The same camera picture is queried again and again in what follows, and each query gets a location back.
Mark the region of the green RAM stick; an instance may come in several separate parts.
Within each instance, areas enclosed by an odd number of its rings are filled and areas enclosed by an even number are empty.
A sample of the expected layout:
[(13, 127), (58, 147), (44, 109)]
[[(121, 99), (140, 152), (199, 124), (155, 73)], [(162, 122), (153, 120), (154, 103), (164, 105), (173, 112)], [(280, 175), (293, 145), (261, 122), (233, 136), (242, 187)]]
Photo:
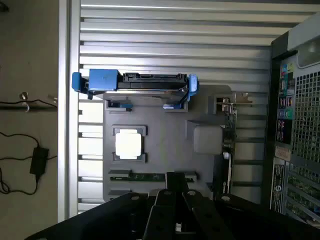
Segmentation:
[(165, 182), (166, 175), (163, 173), (132, 173), (129, 176), (111, 176), (110, 180), (118, 182)]

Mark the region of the grey parts rack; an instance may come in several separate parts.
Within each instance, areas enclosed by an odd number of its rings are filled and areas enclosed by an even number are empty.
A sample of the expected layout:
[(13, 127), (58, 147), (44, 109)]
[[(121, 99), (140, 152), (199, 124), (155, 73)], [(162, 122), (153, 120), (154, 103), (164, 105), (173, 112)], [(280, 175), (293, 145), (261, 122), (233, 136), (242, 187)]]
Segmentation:
[[(133, 173), (184, 173), (188, 185), (212, 197), (207, 183), (212, 180), (214, 157), (194, 152), (193, 133), (199, 120), (206, 118), (208, 97), (232, 95), (226, 85), (202, 85), (185, 109), (135, 106), (131, 111), (103, 113), (103, 187), (105, 201), (135, 192), (146, 194), (163, 189), (166, 182), (111, 181)], [(136, 129), (142, 135), (142, 158), (119, 159), (115, 154), (115, 134), (120, 129)]]

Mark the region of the silver square CPU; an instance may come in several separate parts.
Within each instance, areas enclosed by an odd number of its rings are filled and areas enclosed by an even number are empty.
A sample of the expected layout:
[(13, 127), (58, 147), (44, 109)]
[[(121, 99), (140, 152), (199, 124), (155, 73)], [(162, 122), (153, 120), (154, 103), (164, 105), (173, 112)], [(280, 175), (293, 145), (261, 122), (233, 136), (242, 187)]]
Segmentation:
[(137, 129), (120, 129), (115, 134), (115, 155), (120, 160), (139, 160), (143, 156), (143, 136)]

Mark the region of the black open PC case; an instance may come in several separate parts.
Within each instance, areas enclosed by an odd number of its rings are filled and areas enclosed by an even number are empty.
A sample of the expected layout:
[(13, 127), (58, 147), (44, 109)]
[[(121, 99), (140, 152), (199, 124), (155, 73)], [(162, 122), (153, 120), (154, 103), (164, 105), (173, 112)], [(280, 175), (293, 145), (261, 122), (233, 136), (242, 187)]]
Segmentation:
[(320, 229), (320, 12), (271, 43), (260, 202)]

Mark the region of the black power adapter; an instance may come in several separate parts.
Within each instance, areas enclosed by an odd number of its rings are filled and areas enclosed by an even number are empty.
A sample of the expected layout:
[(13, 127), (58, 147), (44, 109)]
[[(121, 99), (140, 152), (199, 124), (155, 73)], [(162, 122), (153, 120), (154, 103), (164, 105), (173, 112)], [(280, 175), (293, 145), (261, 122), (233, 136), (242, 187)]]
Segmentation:
[(49, 149), (43, 147), (35, 147), (33, 149), (29, 173), (35, 176), (42, 176), (45, 173)]

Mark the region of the hard disk in blue carrier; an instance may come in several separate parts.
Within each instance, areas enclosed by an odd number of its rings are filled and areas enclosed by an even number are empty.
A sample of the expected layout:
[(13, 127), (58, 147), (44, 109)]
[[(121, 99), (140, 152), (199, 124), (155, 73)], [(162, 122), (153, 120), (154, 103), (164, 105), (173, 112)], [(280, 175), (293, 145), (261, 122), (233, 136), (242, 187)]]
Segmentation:
[(89, 100), (104, 100), (109, 112), (130, 112), (133, 107), (162, 107), (165, 110), (185, 109), (199, 91), (195, 74), (120, 73), (116, 69), (90, 69), (89, 76), (73, 72), (71, 87), (87, 95)]

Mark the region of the graphics card with metal bracket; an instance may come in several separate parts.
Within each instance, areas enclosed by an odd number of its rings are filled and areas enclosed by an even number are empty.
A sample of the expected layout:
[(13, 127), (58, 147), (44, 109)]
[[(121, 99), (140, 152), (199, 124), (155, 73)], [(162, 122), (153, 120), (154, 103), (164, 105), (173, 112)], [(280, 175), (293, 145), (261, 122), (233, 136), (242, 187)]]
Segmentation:
[(212, 180), (206, 183), (213, 198), (231, 192), (237, 139), (237, 107), (251, 104), (247, 92), (208, 96), (206, 118), (199, 120), (194, 127), (194, 152), (214, 157)]

